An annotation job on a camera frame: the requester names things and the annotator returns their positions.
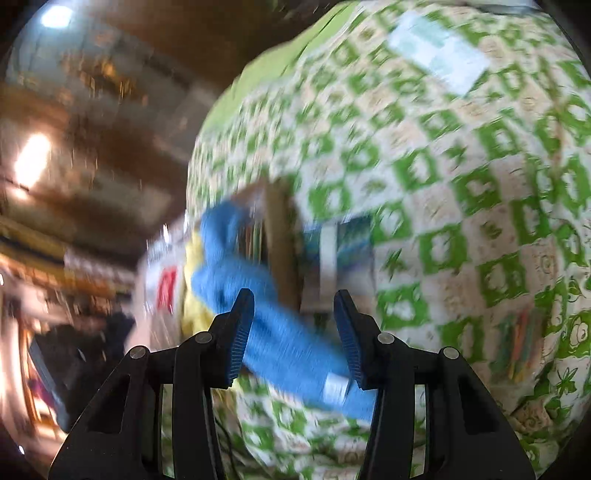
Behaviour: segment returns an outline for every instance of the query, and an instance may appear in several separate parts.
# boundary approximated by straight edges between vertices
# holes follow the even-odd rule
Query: ceiling light
[[[14,164],[17,183],[27,188],[35,185],[47,166],[50,150],[51,143],[45,135],[32,135]]]
[[[66,28],[70,25],[72,9],[61,5],[49,7],[41,17],[41,25],[47,28]]]

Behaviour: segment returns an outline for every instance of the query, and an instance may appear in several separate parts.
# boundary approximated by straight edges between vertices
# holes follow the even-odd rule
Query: white label
[[[460,35],[411,10],[400,16],[388,45],[459,96],[467,94],[490,65],[488,58]]]
[[[324,382],[322,400],[329,405],[342,405],[349,390],[349,379],[340,375],[328,374]]]

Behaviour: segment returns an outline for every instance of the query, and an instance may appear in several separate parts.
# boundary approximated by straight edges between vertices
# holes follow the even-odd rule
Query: blue cloth
[[[241,288],[249,288],[255,298],[255,316],[246,344],[245,365],[307,404],[370,421],[375,391],[363,391],[354,381],[342,405],[323,402],[328,374],[350,378],[345,355],[306,328],[296,313],[279,304],[266,268],[236,255],[236,237],[245,218],[246,213],[230,202],[205,212],[201,221],[205,262],[191,278],[193,293],[219,314],[232,308]]]

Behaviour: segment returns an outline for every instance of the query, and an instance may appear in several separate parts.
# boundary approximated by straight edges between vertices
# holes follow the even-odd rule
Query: cable
[[[242,477],[238,475],[238,469],[236,468],[236,464],[234,463],[234,451],[232,449],[232,440],[230,439],[230,434],[218,419],[215,419],[215,422],[216,425],[222,429],[222,432],[226,437],[226,440],[228,441],[228,456],[230,457],[230,467],[232,468],[232,473],[234,473],[236,480],[240,480]]]

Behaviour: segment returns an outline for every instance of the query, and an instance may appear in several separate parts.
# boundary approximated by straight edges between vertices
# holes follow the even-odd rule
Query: green patterned bedsheet
[[[489,57],[465,98],[385,46],[408,9]],[[260,175],[288,182],[303,222],[370,212],[381,328],[415,347],[459,348],[539,474],[591,393],[591,82],[543,14],[416,0],[354,10],[338,34],[200,134],[189,212]],[[544,314],[539,365],[517,384],[498,384],[499,325],[533,307]],[[240,385],[217,403],[232,437],[230,474],[355,478],[368,425],[307,408],[255,378]],[[420,390],[415,426],[419,473]]]

